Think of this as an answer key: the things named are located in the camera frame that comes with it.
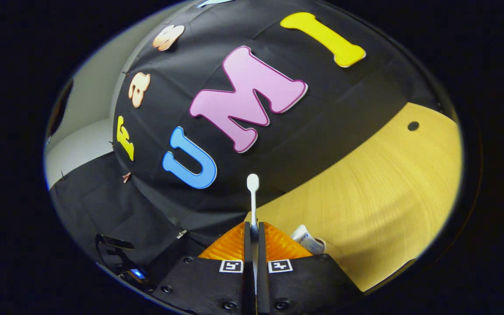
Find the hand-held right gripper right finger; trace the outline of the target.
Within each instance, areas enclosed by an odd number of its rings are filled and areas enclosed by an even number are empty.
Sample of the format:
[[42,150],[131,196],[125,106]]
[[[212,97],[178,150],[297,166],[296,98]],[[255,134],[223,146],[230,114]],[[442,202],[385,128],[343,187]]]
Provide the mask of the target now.
[[273,233],[259,223],[259,314],[335,315],[354,305],[362,292],[326,254],[268,259]]

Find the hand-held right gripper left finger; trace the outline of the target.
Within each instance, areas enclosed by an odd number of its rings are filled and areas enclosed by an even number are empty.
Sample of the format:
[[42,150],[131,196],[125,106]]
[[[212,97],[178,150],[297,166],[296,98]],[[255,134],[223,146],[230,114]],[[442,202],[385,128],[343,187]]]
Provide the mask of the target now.
[[233,227],[200,255],[184,255],[152,297],[180,315],[252,314],[250,223]]

